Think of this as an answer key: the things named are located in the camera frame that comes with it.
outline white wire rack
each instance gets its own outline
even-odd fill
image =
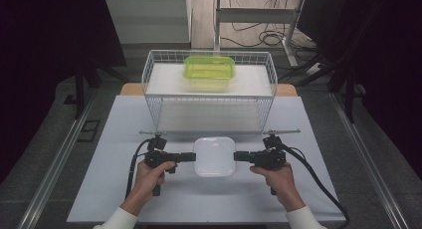
[[[182,76],[189,56],[225,56],[235,61],[228,88],[204,92]],[[277,91],[277,75],[266,52],[151,51],[142,87],[157,131],[261,133]]]

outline white table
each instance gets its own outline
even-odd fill
[[[304,105],[299,97],[276,97],[266,129],[297,129],[300,133],[282,134],[287,146],[299,148],[316,174],[334,196],[325,164],[317,146]],[[124,199],[127,172],[137,146],[153,130],[144,97],[117,96],[97,150],[81,186],[68,222],[104,222]],[[167,135],[168,152],[192,151],[200,136]],[[262,135],[224,135],[232,137],[237,150],[264,149]],[[344,220],[342,214],[319,190],[308,171],[292,156],[296,186],[305,203],[319,221]],[[145,224],[263,224],[286,222],[285,209],[270,194],[261,175],[250,172],[248,162],[237,162],[233,175],[220,178],[198,176],[193,162],[179,163],[175,174],[166,173],[161,196],[142,209],[138,221]]]

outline plastic food container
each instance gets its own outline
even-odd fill
[[[230,137],[202,137],[193,144],[196,153],[195,172],[202,177],[230,176],[236,170],[233,152],[235,141]]]
[[[235,62],[230,57],[191,56],[185,59],[183,77],[191,90],[225,91],[235,77]]]

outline white sleeve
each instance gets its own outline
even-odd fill
[[[308,206],[286,213],[292,229],[326,229],[314,218]]]
[[[103,225],[94,229],[132,229],[137,222],[137,217],[117,207],[112,216]]]

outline person's right hand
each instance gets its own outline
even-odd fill
[[[250,169],[257,174],[265,176],[267,185],[277,192],[277,199],[288,212],[305,207],[305,203],[295,187],[292,166],[288,162],[275,171],[257,166],[251,166]]]

